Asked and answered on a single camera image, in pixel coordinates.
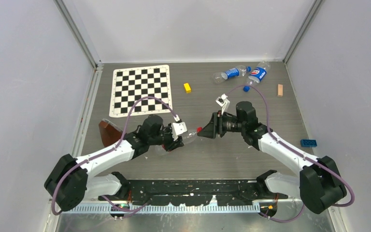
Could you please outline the clear bottle red label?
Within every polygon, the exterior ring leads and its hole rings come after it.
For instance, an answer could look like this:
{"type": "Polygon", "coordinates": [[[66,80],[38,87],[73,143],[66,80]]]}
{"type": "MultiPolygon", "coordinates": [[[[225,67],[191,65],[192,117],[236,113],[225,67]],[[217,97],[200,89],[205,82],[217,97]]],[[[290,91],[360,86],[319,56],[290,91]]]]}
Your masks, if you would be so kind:
{"type": "MultiPolygon", "coordinates": [[[[197,131],[196,131],[196,129],[197,128],[195,128],[195,129],[189,129],[186,133],[184,133],[182,135],[183,143],[185,144],[184,146],[187,146],[188,144],[190,144],[190,143],[192,143],[192,142],[195,141],[195,139],[197,138],[197,131]]],[[[159,155],[159,156],[163,156],[163,155],[169,154],[170,152],[166,152],[162,148],[160,148],[159,146],[156,146],[155,147],[155,153],[157,155],[159,155]]]]}

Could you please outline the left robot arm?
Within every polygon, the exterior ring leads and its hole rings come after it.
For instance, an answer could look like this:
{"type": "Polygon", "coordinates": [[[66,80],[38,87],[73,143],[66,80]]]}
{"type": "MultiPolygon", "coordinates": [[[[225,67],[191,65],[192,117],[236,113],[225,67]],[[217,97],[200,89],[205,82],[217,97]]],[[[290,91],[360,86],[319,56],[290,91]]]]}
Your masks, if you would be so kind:
{"type": "Polygon", "coordinates": [[[184,146],[186,123],[178,116],[174,119],[175,122],[164,126],[160,116],[151,115],[136,130],[130,133],[123,131],[115,144],[78,158],[63,155],[44,183],[44,188],[52,197],[53,213],[59,215],[70,211],[82,200],[102,195],[125,199],[129,188],[121,174],[99,174],[135,159],[154,145],[161,145],[166,151],[184,146]]]}

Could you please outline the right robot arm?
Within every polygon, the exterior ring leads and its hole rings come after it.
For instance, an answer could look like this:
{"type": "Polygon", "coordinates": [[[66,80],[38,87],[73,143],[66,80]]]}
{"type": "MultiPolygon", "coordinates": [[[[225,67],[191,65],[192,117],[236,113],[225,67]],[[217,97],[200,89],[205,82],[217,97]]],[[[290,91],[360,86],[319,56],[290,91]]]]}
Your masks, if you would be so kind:
{"type": "Polygon", "coordinates": [[[274,193],[300,199],[315,214],[320,214],[347,196],[345,184],[335,161],[308,154],[282,139],[276,132],[258,121],[249,101],[236,104],[236,114],[214,112],[209,123],[198,130],[198,136],[215,139],[227,132],[238,132],[256,150],[279,160],[295,175],[271,170],[258,177],[257,194],[269,198],[274,193]]]}

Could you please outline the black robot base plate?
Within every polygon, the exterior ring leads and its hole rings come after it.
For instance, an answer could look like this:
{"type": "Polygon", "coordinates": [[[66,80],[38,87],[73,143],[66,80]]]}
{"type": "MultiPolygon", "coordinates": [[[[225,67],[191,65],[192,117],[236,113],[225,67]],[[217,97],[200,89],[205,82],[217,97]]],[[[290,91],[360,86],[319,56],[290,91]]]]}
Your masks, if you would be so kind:
{"type": "Polygon", "coordinates": [[[128,180],[123,193],[108,196],[111,201],[126,201],[134,205],[201,206],[215,199],[219,206],[250,205],[254,200],[287,199],[272,193],[265,185],[249,179],[150,179],[128,180]]]}

